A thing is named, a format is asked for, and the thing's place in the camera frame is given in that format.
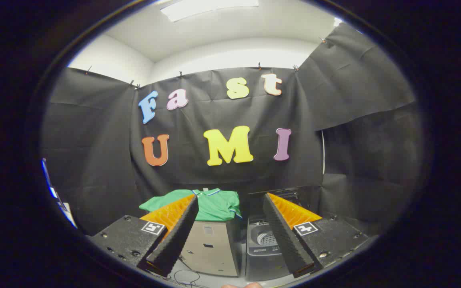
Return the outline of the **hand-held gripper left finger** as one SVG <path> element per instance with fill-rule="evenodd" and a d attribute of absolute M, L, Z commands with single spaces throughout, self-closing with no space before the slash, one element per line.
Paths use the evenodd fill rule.
<path fill-rule="evenodd" d="M 140 218 L 122 216 L 88 239 L 124 264 L 167 277 L 198 212 L 198 198 L 191 194 Z"/>

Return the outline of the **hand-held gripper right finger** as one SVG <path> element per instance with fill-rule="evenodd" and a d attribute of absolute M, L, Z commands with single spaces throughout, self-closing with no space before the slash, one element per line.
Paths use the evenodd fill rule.
<path fill-rule="evenodd" d="M 331 267 L 370 241 L 335 215 L 322 217 L 269 192 L 263 196 L 263 211 L 295 278 Z"/>

